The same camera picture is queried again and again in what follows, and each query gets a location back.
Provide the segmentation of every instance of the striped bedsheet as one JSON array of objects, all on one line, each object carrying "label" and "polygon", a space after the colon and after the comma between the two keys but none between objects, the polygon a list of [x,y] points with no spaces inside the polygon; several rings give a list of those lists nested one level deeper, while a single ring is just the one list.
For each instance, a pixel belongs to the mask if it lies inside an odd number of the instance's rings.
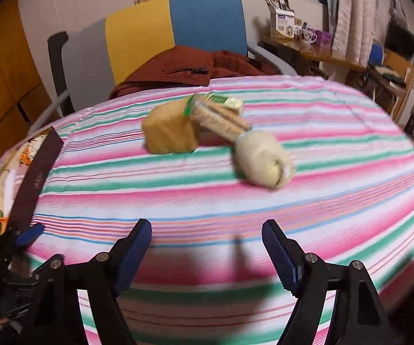
[{"label": "striped bedsheet", "polygon": [[[201,91],[245,101],[245,119],[294,157],[289,185],[243,182],[225,146],[146,152],[140,125],[151,108]],[[311,77],[213,79],[105,102],[55,127],[65,145],[35,210],[45,233],[28,251],[33,267],[54,253],[86,261],[150,220],[150,249],[119,298],[139,344],[275,344],[295,299],[261,243],[270,218],[327,262],[363,261],[387,309],[414,283],[414,146],[354,89]],[[315,344],[333,302],[330,292]],[[84,292],[80,305],[99,344]]]}]

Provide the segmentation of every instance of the paper box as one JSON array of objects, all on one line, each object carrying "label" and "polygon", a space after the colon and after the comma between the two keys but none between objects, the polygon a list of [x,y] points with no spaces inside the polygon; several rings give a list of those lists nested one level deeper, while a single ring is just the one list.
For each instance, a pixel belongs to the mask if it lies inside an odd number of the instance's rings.
[{"label": "paper box", "polygon": [[16,147],[0,168],[0,234],[6,225],[27,230],[63,141],[48,128]]},{"label": "paper box", "polygon": [[318,45],[322,48],[331,48],[332,47],[332,35],[325,31],[317,30],[315,31],[317,35],[317,40],[315,41],[315,45]]},{"label": "paper box", "polygon": [[295,13],[267,6],[271,13],[271,38],[293,39],[295,28]]}]

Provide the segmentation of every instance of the purple box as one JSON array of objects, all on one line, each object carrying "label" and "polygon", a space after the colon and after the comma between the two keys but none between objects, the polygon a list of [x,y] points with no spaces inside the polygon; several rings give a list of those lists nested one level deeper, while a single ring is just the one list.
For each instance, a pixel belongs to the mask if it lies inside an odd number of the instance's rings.
[{"label": "purple box", "polygon": [[332,47],[332,35],[325,31],[317,30],[315,31],[317,35],[317,40],[315,41],[314,45],[318,45],[322,48],[331,48]]}]

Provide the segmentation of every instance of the blue chair backrest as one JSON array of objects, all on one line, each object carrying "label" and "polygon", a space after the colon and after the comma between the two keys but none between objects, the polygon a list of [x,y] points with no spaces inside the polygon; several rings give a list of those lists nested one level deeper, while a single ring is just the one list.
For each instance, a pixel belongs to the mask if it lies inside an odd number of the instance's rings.
[{"label": "blue chair backrest", "polygon": [[376,39],[373,39],[373,46],[369,53],[368,63],[371,65],[382,65],[384,61],[384,48],[381,43]]},{"label": "blue chair backrest", "polygon": [[247,55],[241,0],[170,0],[175,45]]}]

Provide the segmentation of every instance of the wooden desk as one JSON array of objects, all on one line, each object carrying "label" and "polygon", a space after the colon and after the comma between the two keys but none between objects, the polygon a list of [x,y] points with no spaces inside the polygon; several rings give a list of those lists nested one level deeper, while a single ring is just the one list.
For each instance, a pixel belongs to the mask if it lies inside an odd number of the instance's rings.
[{"label": "wooden desk", "polygon": [[300,40],[273,39],[270,36],[261,38],[265,43],[277,49],[292,49],[299,52],[307,61],[329,62],[337,65],[347,66],[357,72],[364,72],[366,67],[361,65],[354,58],[332,50],[331,48],[320,48],[318,46],[303,43]]},{"label": "wooden desk", "polygon": [[392,107],[392,110],[390,111],[390,117],[392,120],[394,120],[394,110],[397,107],[398,100],[404,99],[406,97],[406,87],[400,87],[397,84],[394,84],[393,82],[390,82],[386,79],[384,79],[377,71],[373,70],[368,66],[366,70],[368,76],[370,79],[373,79],[374,85],[373,85],[373,102],[376,102],[376,87],[380,86],[381,92],[383,89],[388,91],[393,97],[394,97],[394,106]]}]

